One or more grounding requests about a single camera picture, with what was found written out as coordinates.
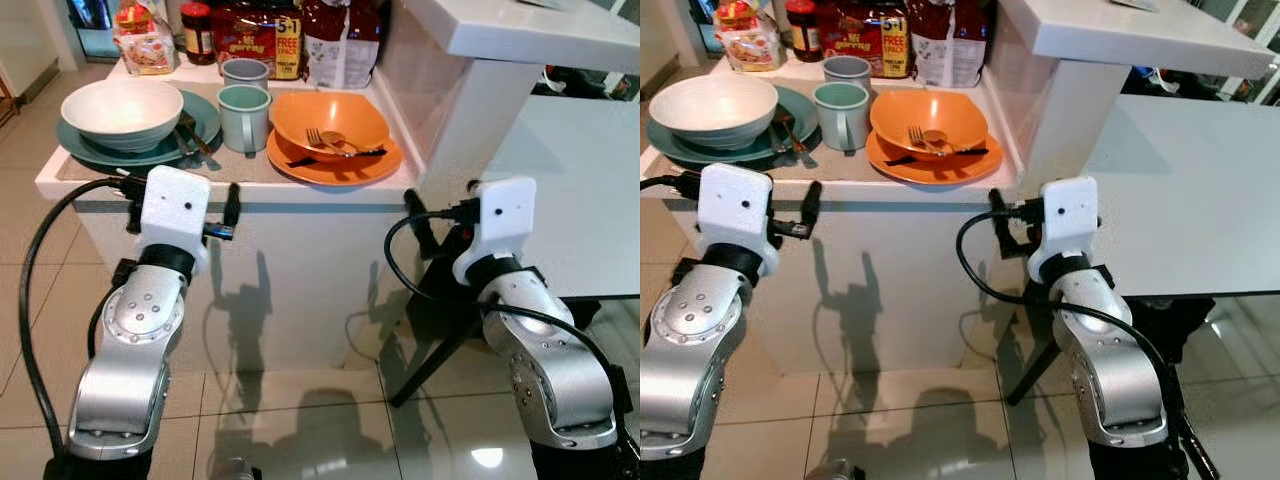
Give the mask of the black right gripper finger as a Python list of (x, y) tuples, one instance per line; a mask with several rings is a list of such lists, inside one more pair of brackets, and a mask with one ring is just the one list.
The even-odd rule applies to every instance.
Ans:
[[(421, 198), (415, 189), (407, 189), (404, 192), (404, 206), (410, 216), (425, 214), (425, 209)], [(433, 260), (435, 253), (439, 251), (439, 242), (436, 241), (430, 223), (428, 219), (417, 220), (411, 225), (415, 239), (419, 242), (419, 253), (421, 260)]]
[(1015, 252), (1015, 238), (1009, 228), (1009, 205), (1005, 202), (1000, 189), (989, 191), (991, 221), (1001, 253)]

